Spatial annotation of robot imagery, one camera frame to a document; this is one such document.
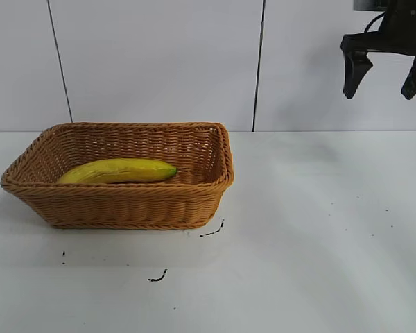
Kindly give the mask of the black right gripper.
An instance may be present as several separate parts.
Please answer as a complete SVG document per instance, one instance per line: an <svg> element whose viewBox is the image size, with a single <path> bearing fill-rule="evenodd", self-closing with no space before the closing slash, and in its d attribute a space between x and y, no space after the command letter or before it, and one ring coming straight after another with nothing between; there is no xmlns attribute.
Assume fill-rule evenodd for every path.
<svg viewBox="0 0 416 333"><path fill-rule="evenodd" d="M340 45L344 53L343 94L352 99L361 81L373 67L367 52L414 56L401 94L411 100L416 95L416 1L389 1L376 31L344 35Z"/></svg>

